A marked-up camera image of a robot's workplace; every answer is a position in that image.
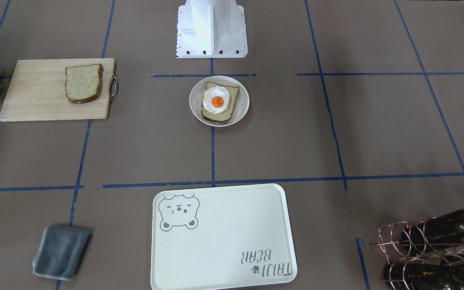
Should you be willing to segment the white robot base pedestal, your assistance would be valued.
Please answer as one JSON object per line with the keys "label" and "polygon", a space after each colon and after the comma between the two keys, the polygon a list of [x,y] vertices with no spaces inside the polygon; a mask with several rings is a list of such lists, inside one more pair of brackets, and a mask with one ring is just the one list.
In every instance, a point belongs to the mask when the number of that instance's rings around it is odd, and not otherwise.
{"label": "white robot base pedestal", "polygon": [[235,0],[187,0],[177,11],[176,57],[245,58],[244,7]]}

